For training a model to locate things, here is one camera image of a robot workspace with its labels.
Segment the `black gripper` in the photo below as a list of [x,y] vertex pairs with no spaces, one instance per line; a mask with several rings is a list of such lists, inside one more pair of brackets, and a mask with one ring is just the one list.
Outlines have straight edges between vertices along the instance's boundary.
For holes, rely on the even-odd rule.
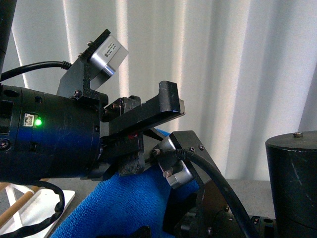
[[0,87],[0,179],[82,178],[97,168],[95,105],[31,89]]

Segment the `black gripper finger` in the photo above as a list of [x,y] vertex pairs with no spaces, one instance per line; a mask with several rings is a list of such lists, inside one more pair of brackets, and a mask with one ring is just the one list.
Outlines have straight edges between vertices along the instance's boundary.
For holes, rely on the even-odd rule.
[[158,95],[132,110],[102,123],[102,136],[127,136],[185,115],[184,101],[179,99],[177,84],[159,83]]
[[120,176],[136,175],[156,163],[152,150],[159,143],[156,131],[129,135],[102,148],[101,155],[87,179],[109,179],[114,173]]

